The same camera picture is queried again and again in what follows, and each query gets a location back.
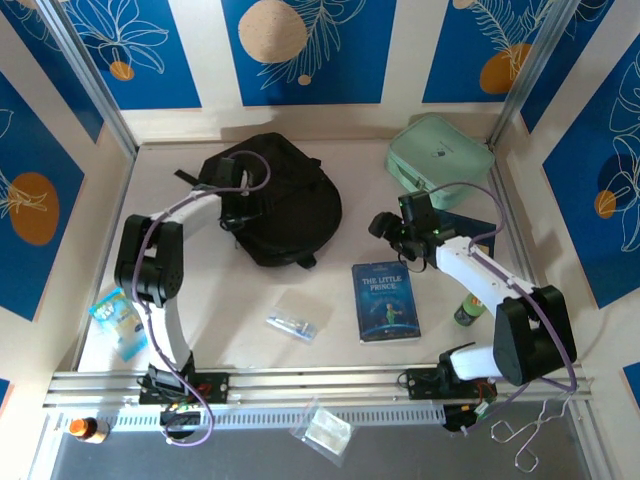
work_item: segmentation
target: white floor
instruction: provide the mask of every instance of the white floor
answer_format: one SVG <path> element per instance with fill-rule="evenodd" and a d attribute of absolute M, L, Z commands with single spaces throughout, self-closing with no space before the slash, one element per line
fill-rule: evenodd
<path fill-rule="evenodd" d="M 383 240 L 367 228 L 381 211 L 396 211 L 404 189 L 384 169 L 387 141 L 298 142 L 309 156 L 322 160 L 343 203 L 342 224 L 317 253 L 312 271 L 297 265 L 268 269 L 256 266 L 230 233 L 211 225 L 185 245 L 185 281 L 179 295 L 180 315 L 196 366 L 212 368 L 313 367 L 411 364 L 437 361 L 438 355 L 470 342 L 491 343 L 493 320 L 488 314 L 473 326 L 458 326 L 452 314 L 467 294 L 450 277 L 429 268 L 412 274 L 422 338 L 391 344 L 361 345 L 351 266 L 395 260 Z M 203 161 L 226 148 L 221 144 L 147 147 L 140 151 L 109 256 L 102 293 L 114 287 L 113 270 L 122 222 L 133 213 L 152 214 L 184 197 L 190 187 L 173 175 L 177 168 L 197 176 Z M 453 210 L 496 223 L 490 198 L 474 193 Z M 513 267 L 506 234 L 496 240 L 496 259 Z M 286 298 L 297 314 L 319 326 L 310 345 L 292 339 L 265 323 L 270 308 Z M 79 371 L 145 370 L 147 351 L 124 363 L 94 322 Z"/>

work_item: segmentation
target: blue snack packet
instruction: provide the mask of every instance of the blue snack packet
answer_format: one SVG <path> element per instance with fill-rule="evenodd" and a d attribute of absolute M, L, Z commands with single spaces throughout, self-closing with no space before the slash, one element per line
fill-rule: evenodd
<path fill-rule="evenodd" d="M 112 338 L 113 346 L 123 361 L 128 362 L 147 346 L 140 315 L 121 288 L 116 288 L 96 303 L 89 313 Z"/>

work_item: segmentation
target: mint green pouch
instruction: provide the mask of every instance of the mint green pouch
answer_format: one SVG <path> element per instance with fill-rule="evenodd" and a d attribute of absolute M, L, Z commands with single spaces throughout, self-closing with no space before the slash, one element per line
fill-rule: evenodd
<path fill-rule="evenodd" d="M 385 166 L 408 191 L 417 192 L 451 182 L 482 183 L 494 161 L 484 145 L 437 115 L 428 114 L 391 141 Z M 434 208 L 448 210 L 472 190 L 462 185 L 447 187 L 432 194 L 431 203 Z"/>

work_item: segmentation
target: orange cap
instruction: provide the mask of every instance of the orange cap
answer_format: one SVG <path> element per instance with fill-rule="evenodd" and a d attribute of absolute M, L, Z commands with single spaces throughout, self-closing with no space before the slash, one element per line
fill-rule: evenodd
<path fill-rule="evenodd" d="M 81 437 L 89 429 L 89 423 L 84 418 L 78 418 L 69 425 L 69 433 L 74 437 Z"/>

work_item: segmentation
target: small bottle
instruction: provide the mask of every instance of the small bottle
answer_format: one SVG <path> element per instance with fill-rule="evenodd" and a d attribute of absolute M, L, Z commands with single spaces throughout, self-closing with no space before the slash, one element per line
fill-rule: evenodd
<path fill-rule="evenodd" d="M 77 418 L 69 425 L 69 433 L 81 442 L 102 443 L 109 435 L 109 424 L 93 417 Z"/>
<path fill-rule="evenodd" d="M 484 313 L 487 307 L 478 298 L 474 297 L 472 293 L 467 297 L 460 305 L 460 308 L 453 314 L 453 318 L 463 327 L 468 327 L 476 319 Z"/>

